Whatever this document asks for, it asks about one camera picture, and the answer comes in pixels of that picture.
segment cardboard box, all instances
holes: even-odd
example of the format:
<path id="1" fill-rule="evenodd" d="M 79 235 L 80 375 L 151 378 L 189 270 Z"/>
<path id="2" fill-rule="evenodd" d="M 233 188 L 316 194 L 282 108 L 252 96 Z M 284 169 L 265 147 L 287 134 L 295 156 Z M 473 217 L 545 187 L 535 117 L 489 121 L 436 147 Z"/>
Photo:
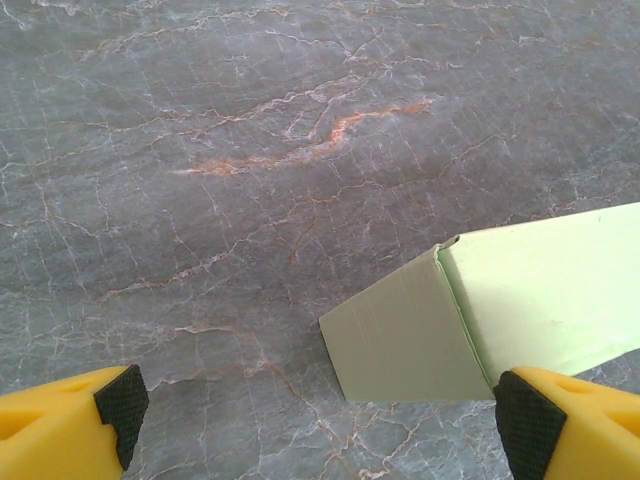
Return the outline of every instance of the cardboard box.
<path id="1" fill-rule="evenodd" d="M 320 319 L 347 400 L 493 398 L 640 348 L 640 203 L 459 235 Z"/>

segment box flap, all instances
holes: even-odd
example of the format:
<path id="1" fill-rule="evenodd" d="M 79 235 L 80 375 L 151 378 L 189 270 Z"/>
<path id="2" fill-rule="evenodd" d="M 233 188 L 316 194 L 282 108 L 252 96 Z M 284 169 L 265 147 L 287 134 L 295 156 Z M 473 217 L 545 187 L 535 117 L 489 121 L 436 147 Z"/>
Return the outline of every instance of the box flap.
<path id="1" fill-rule="evenodd" d="M 436 245 L 320 319 L 347 400 L 492 398 L 438 261 L 443 248 Z"/>

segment yellow plastic tool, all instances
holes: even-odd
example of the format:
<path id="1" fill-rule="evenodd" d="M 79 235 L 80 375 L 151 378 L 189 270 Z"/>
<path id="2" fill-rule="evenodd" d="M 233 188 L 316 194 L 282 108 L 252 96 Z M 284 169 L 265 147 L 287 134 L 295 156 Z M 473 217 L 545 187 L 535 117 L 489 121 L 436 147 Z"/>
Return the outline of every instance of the yellow plastic tool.
<path id="1" fill-rule="evenodd" d="M 0 397 L 0 479 L 121 478 L 148 403 L 137 365 Z"/>
<path id="2" fill-rule="evenodd" d="M 640 479 L 639 395 L 530 367 L 494 393 L 515 480 Z"/>

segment black rubber pad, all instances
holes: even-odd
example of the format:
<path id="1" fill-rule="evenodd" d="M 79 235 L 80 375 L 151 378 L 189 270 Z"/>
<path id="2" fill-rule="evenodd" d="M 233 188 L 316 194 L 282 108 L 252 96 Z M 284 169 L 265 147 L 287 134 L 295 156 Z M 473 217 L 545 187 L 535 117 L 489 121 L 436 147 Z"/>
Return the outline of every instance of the black rubber pad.
<path id="1" fill-rule="evenodd" d="M 149 395 L 138 365 L 131 365 L 114 378 L 93 398 L 104 425 L 116 431 L 116 453 L 124 470 L 129 468 L 133 449 L 138 442 L 144 414 L 149 406 Z"/>
<path id="2" fill-rule="evenodd" d="M 541 480 L 567 414 L 513 372 L 495 387 L 496 423 L 515 480 Z"/>

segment countertop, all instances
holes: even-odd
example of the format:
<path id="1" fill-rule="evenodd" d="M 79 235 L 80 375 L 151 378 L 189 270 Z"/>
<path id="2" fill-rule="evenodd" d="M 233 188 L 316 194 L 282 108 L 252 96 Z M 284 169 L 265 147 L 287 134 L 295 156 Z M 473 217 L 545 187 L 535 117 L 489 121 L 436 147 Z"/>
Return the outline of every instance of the countertop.
<path id="1" fill-rule="evenodd" d="M 318 317 L 639 201 L 637 2 L 0 6 L 0 392 L 139 364 L 128 479 L 509 478 L 490 403 L 346 403 Z"/>

